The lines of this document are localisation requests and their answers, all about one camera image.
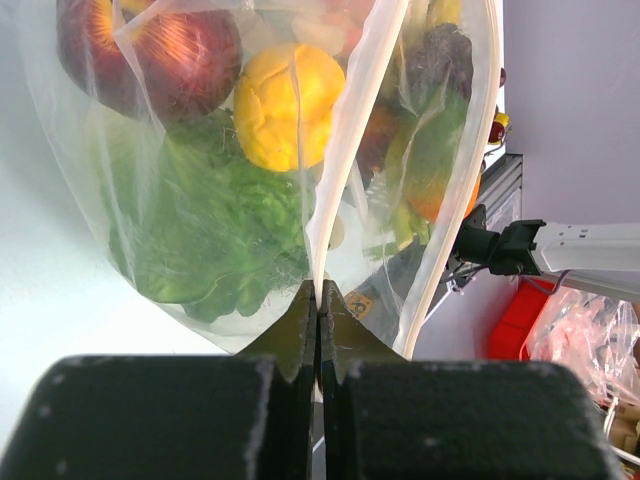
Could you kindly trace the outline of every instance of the gray wall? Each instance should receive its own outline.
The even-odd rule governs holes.
[[[640,222],[640,1],[507,0],[504,21],[524,217]]]

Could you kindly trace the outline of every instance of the sticker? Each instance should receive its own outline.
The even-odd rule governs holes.
[[[357,320],[366,317],[374,303],[373,300],[358,292],[351,292],[344,300],[347,302],[347,308]]]

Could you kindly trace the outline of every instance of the plastic wrap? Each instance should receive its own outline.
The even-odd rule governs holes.
[[[569,288],[549,299],[529,338],[531,360],[572,370],[593,399],[640,405],[633,346],[640,326],[631,304]]]
[[[235,352],[301,281],[321,288],[329,275],[344,289],[371,275],[379,260],[366,252],[419,209],[397,198],[403,150],[422,128],[429,146],[419,148],[441,153],[425,157],[433,168],[420,180],[437,177],[438,204],[428,219],[410,215],[431,238],[416,298],[442,268],[434,258],[462,218],[495,104],[490,3],[13,5],[36,109],[93,234],[132,286],[184,325]],[[352,166],[383,100],[393,112],[384,123],[402,128],[393,178],[376,180],[389,195],[376,210]],[[356,238],[357,255],[330,266],[327,250],[343,255]]]

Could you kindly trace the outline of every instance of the black cable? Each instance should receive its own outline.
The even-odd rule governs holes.
[[[481,270],[485,270],[488,267],[483,267],[482,265],[479,265],[477,267],[473,267],[473,268],[467,268],[466,270],[463,270],[461,272],[458,273],[454,273],[453,275],[449,275],[448,277],[443,278],[442,280],[440,280],[440,283],[448,283],[451,280],[458,280],[459,278],[465,278],[468,277],[469,275],[473,275],[474,273],[478,273]]]
[[[558,290],[560,290],[560,287],[562,286],[562,284],[564,283],[565,279],[567,278],[567,275],[569,275],[570,272],[571,272],[571,270],[565,270],[564,272],[562,272],[562,275],[560,275],[560,277],[558,277],[558,281],[556,282],[555,287],[553,287],[553,289],[551,289],[551,290],[547,290],[546,288],[541,287],[536,282],[534,282],[532,279],[530,279],[529,277],[525,277],[524,275],[521,275],[520,278],[522,278],[525,282],[527,282],[529,285],[534,287],[539,292],[542,292],[545,295],[551,296],[551,295],[555,295],[556,293],[558,293]]]

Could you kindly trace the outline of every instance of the yellow vegetable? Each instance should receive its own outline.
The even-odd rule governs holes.
[[[460,25],[461,11],[460,0],[432,0],[427,14],[427,30],[444,23]]]
[[[320,163],[344,86],[340,65],[311,45],[278,45],[253,57],[234,93],[234,123],[247,158],[274,172],[297,169],[299,153],[305,168]]]

